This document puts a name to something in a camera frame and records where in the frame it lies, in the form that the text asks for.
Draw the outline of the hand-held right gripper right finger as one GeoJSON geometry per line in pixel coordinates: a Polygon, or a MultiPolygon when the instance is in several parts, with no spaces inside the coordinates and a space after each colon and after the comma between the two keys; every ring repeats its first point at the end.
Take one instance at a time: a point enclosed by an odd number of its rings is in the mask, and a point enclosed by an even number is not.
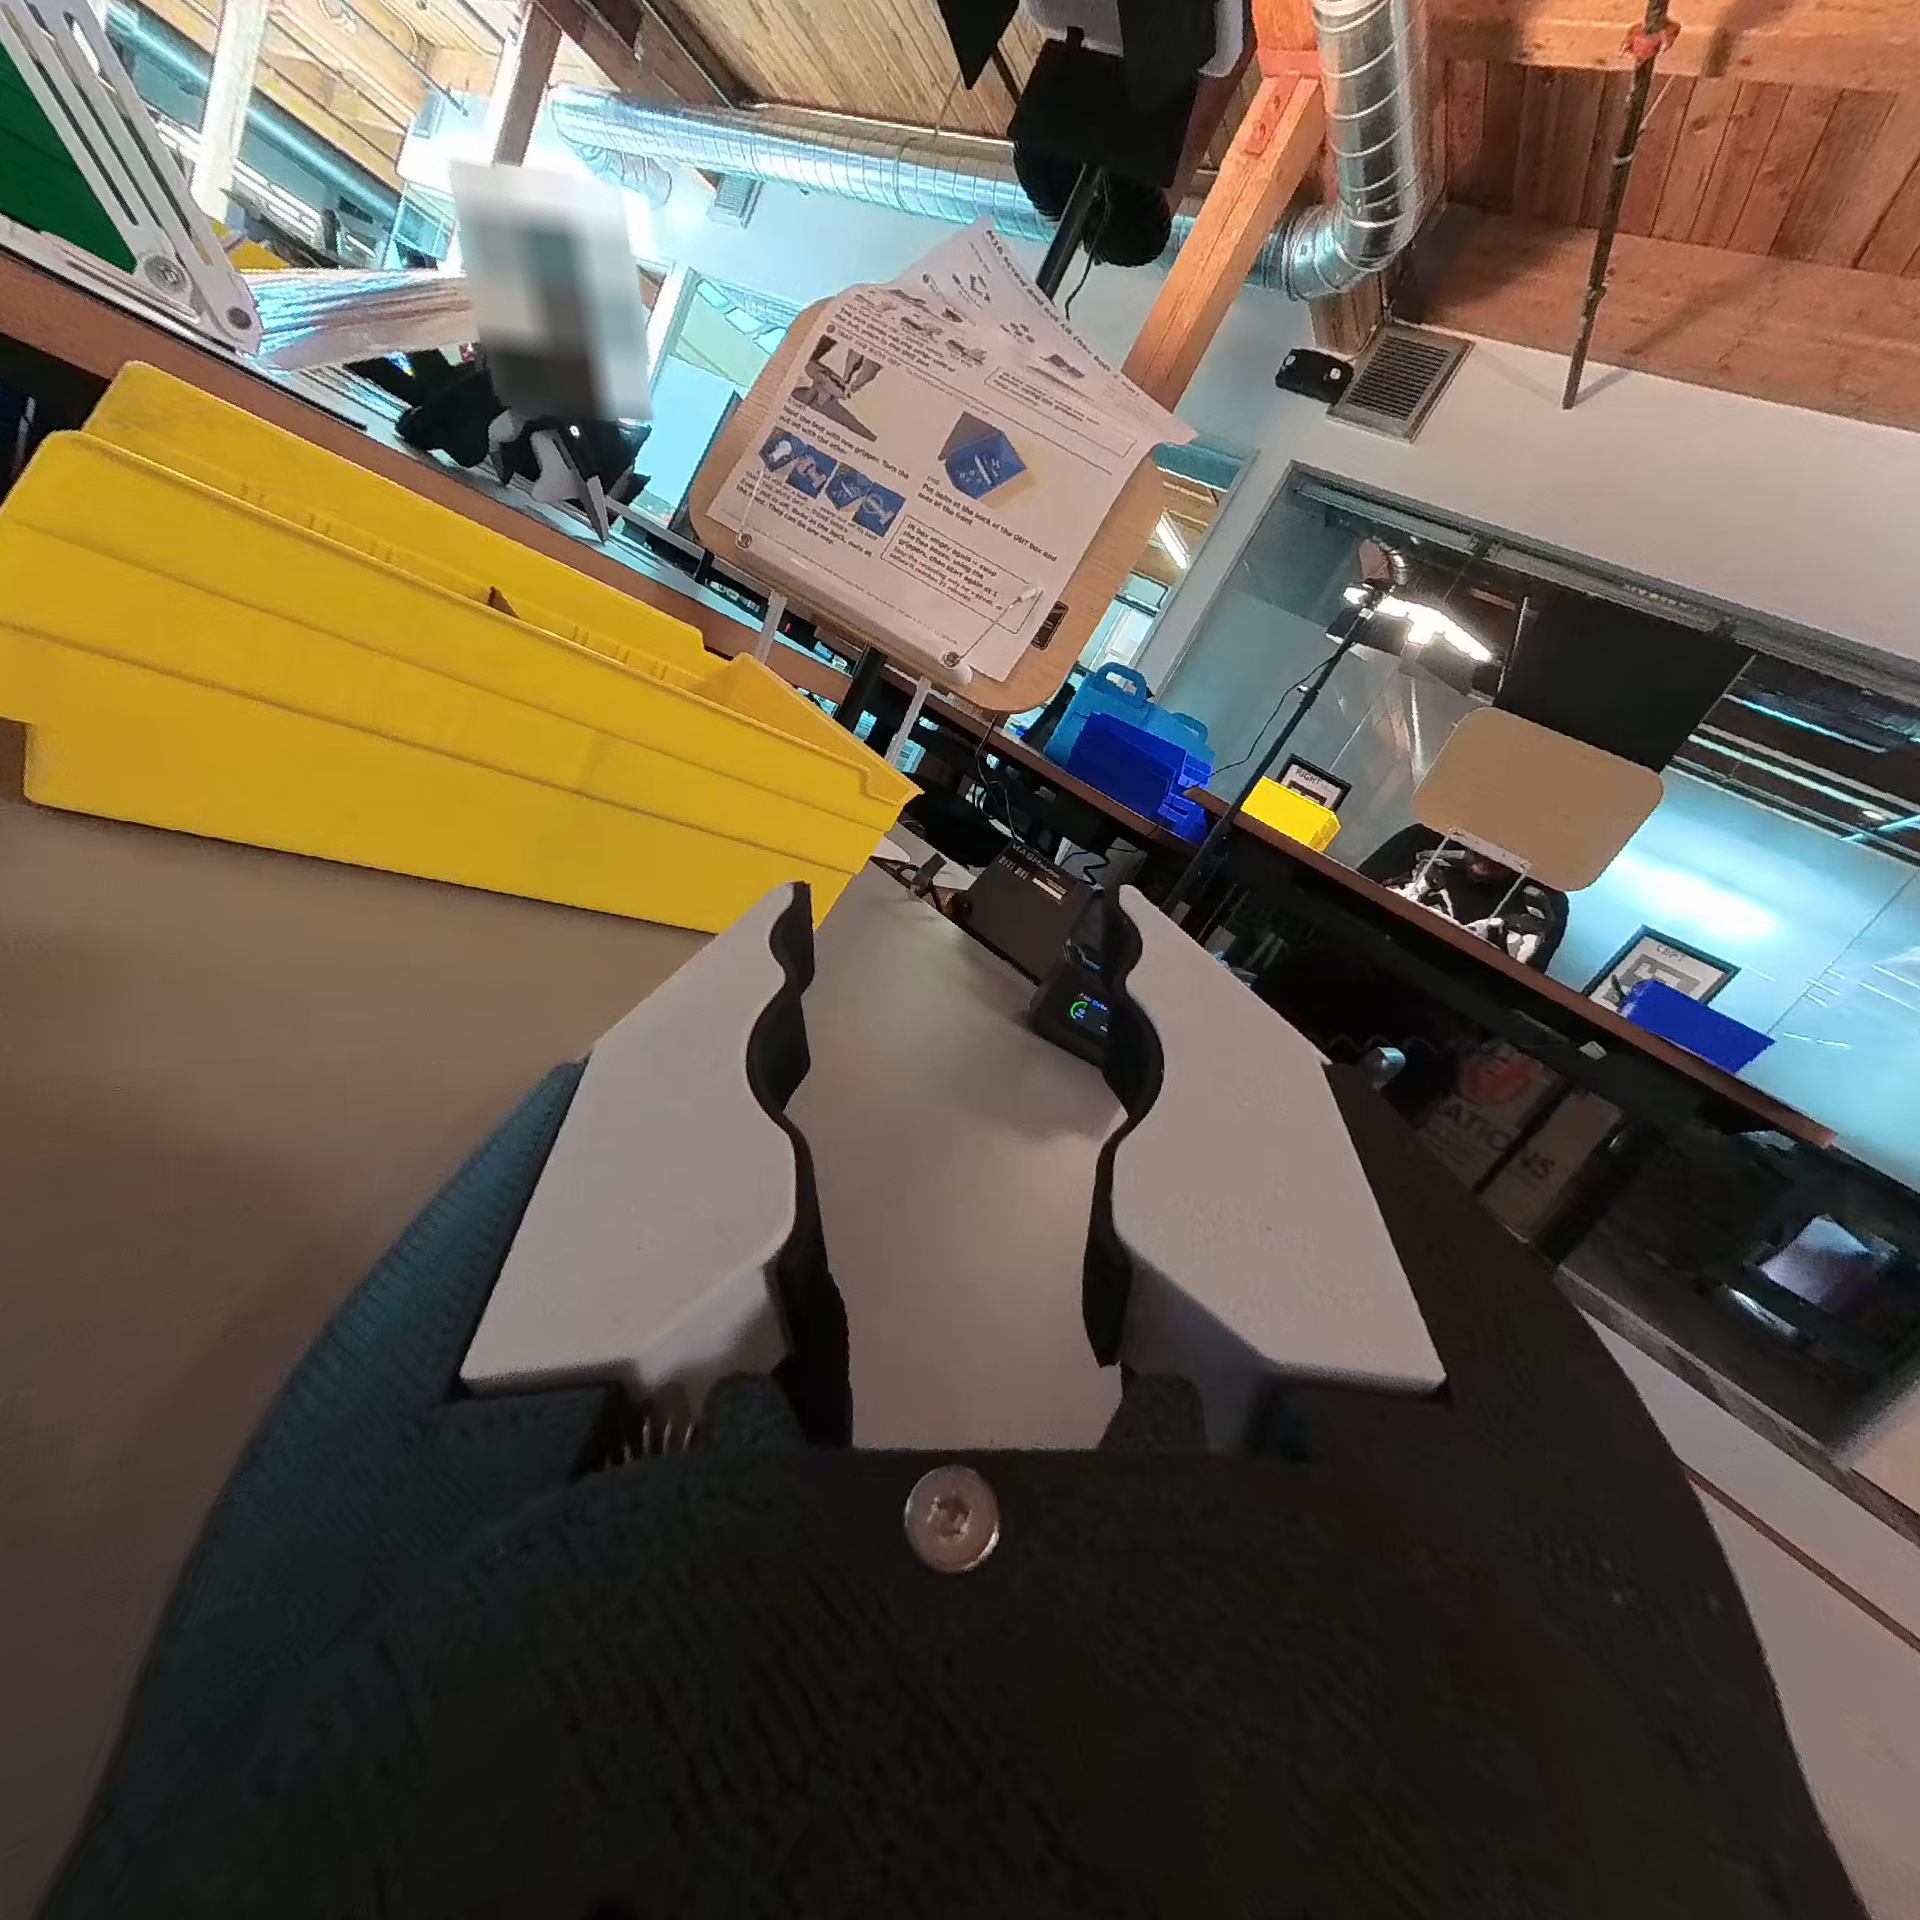
{"type": "Polygon", "coordinates": [[[1286,1387],[1434,1399],[1447,1372],[1319,1047],[1133,885],[1095,996],[1121,1115],[1095,1155],[1093,1358],[1194,1386],[1209,1443],[1252,1439],[1286,1387]]]}

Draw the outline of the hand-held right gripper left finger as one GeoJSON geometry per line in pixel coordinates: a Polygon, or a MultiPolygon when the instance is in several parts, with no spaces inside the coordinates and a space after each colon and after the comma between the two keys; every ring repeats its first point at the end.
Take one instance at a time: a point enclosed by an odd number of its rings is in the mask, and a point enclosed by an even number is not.
{"type": "Polygon", "coordinates": [[[780,882],[593,1045],[459,1381],[610,1386],[703,1418],[767,1375],[812,1443],[852,1435],[849,1310],[809,1142],[809,886],[780,882]]]}

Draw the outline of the printed sign box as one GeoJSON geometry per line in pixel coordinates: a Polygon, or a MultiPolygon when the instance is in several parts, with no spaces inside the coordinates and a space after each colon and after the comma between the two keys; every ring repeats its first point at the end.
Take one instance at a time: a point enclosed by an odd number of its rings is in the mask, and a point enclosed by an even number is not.
{"type": "Polygon", "coordinates": [[[1453,1079],[1418,1139],[1470,1193],[1484,1196],[1581,1085],[1502,1041],[1459,1052],[1453,1079]]]}

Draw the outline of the black device with screen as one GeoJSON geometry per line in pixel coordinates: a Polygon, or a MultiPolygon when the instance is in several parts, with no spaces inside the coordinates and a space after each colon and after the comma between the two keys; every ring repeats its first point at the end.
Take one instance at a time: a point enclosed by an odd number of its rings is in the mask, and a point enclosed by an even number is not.
{"type": "Polygon", "coordinates": [[[1108,899],[1095,886],[1074,911],[1025,1010],[1026,1027],[1049,1045],[1102,1065],[1111,1042],[1107,978],[1108,899]]]}

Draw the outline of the small yellow labelled bin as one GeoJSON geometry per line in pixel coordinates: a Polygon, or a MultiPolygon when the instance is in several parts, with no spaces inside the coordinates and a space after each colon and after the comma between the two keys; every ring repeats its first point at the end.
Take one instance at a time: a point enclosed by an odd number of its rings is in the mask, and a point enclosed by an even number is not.
{"type": "Polygon", "coordinates": [[[1239,815],[1315,852],[1325,852],[1340,833],[1332,806],[1273,778],[1255,782],[1239,805],[1239,815]]]}

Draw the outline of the framed picture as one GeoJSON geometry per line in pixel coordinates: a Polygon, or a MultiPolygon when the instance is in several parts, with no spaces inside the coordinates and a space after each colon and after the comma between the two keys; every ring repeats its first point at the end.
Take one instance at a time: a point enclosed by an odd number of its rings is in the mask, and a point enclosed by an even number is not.
{"type": "Polygon", "coordinates": [[[1642,982],[1653,981],[1689,1001],[1710,1004],[1738,974],[1738,963],[1726,963],[1643,926],[1601,965],[1581,991],[1609,1010],[1620,1013],[1627,996],[1642,982]]]}

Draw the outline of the blank wooden board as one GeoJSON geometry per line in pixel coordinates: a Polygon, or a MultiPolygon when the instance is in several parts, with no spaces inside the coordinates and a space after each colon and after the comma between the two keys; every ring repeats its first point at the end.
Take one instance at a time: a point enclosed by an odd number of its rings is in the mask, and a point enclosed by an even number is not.
{"type": "Polygon", "coordinates": [[[1596,885],[1665,801],[1665,778],[1516,714],[1459,719],[1411,793],[1418,825],[1559,894],[1596,885]]]}

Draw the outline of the black panel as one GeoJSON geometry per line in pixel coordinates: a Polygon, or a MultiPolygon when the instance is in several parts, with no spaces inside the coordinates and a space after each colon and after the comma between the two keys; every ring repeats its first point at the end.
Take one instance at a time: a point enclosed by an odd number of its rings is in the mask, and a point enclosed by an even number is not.
{"type": "Polygon", "coordinates": [[[1662,773],[1753,658],[1717,631],[1550,591],[1522,617],[1495,708],[1662,773]]]}

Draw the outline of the wooden board with instruction sheets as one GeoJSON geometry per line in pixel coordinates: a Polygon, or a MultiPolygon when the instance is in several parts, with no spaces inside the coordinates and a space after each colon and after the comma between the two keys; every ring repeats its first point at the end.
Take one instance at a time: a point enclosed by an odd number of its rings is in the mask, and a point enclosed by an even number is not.
{"type": "Polygon", "coordinates": [[[1157,455],[1190,438],[977,221],[799,314],[689,511],[820,631],[1029,714],[1154,535],[1157,455]]]}

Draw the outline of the wooden beam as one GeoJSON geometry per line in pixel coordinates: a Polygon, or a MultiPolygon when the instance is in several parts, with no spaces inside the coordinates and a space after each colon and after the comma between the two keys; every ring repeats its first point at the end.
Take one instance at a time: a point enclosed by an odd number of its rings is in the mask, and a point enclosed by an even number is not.
{"type": "Polygon", "coordinates": [[[1325,137],[1316,74],[1262,76],[1123,373],[1173,413],[1325,137]]]}

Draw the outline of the metal rod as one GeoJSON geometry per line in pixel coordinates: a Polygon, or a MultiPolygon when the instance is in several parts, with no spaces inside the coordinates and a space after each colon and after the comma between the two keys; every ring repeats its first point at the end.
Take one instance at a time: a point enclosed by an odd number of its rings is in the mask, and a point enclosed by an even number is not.
{"type": "Polygon", "coordinates": [[[1631,55],[1631,70],[1626,93],[1623,124],[1611,155],[1606,188],[1601,204],[1601,225],[1590,253],[1590,267],[1581,293],[1575,346],[1569,356],[1569,374],[1561,394],[1561,410],[1571,411],[1581,394],[1581,379],[1593,351],[1593,335],[1597,329],[1601,307],[1606,294],[1615,237],[1620,231],[1626,191],[1634,171],[1642,147],[1642,132],[1649,115],[1649,95],[1653,87],[1653,70],[1665,50],[1673,43],[1678,23],[1673,20],[1669,2],[1646,2],[1639,26],[1626,37],[1623,50],[1631,55]]]}

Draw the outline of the green panel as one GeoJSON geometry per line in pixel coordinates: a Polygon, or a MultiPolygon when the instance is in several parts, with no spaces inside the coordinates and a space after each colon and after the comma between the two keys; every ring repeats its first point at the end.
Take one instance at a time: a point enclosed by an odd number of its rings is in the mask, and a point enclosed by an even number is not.
{"type": "Polygon", "coordinates": [[[3,50],[3,213],[118,273],[134,269],[126,241],[67,153],[10,50],[3,50]]]}

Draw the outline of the wall vent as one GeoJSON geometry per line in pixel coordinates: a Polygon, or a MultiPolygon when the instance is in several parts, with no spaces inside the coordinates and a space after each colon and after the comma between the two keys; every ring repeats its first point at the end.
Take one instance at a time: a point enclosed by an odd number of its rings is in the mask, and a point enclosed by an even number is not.
{"type": "Polygon", "coordinates": [[[1415,441],[1473,350],[1473,338],[1389,319],[1354,362],[1327,419],[1398,443],[1415,441]]]}

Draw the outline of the silver foil duct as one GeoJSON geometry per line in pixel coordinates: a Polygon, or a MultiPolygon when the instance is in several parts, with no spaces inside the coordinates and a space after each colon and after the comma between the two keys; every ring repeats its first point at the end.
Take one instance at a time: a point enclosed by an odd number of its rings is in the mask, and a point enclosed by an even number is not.
{"type": "Polygon", "coordinates": [[[481,340],[468,278],[445,273],[244,273],[263,369],[307,370],[481,340]]]}

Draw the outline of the white metal frame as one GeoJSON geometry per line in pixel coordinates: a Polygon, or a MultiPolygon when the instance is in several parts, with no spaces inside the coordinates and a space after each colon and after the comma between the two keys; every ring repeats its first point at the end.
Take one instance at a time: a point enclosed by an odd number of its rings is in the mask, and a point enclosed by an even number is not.
{"type": "Polygon", "coordinates": [[[134,257],[132,273],[14,225],[5,251],[130,314],[252,355],[259,318],[91,4],[3,4],[3,47],[134,257]]]}

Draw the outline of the silver ceiling duct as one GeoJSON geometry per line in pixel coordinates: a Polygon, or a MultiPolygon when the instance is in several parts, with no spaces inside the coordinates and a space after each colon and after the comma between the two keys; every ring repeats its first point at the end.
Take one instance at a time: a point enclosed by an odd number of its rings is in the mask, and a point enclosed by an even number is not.
{"type": "Polygon", "coordinates": [[[820,109],[647,105],[561,87],[547,111],[557,137],[607,178],[644,163],[686,166],[923,221],[987,221],[1034,243],[1053,237],[1081,174],[1071,159],[1025,157],[1003,137],[938,134],[820,109]]]}

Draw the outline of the silver elbow duct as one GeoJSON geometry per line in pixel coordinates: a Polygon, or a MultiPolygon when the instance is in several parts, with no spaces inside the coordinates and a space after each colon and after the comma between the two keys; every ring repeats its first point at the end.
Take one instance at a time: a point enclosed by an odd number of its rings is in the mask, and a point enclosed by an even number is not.
{"type": "Polygon", "coordinates": [[[1309,2],[1332,199],[1277,231],[1294,302],[1345,297],[1393,267],[1434,205],[1428,7],[1309,2]]]}

